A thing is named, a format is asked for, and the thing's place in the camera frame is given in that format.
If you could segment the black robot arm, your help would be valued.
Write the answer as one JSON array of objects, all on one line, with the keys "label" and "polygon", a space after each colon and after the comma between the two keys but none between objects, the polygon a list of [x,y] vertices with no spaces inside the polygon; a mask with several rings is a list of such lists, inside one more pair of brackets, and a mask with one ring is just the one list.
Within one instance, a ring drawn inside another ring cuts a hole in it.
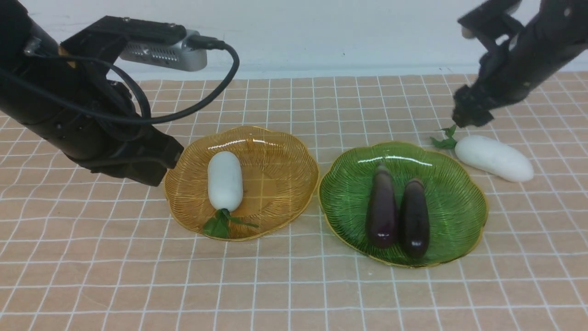
[{"label": "black robot arm", "polygon": [[56,42],[17,0],[1,2],[1,111],[92,173],[158,186],[184,151],[160,132],[143,95],[130,82],[107,79],[126,46],[170,46],[184,27],[105,16]]},{"label": "black robot arm", "polygon": [[486,48],[476,81],[453,95],[460,128],[487,125],[492,111],[520,103],[587,49],[585,0],[542,0],[526,25],[512,17],[519,5],[487,0],[458,19],[466,38]]}]

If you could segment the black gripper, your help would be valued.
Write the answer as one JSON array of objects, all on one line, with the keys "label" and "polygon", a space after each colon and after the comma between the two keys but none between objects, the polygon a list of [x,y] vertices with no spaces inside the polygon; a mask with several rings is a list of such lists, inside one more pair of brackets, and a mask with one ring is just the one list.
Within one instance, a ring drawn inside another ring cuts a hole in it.
[{"label": "black gripper", "polygon": [[494,120],[494,102],[484,88],[463,85],[454,92],[453,101],[453,122],[459,128],[481,127]]},{"label": "black gripper", "polygon": [[92,173],[157,187],[168,170],[176,167],[183,151],[183,145],[176,138],[149,128],[138,140],[114,141],[111,147],[90,159],[67,157]]}]

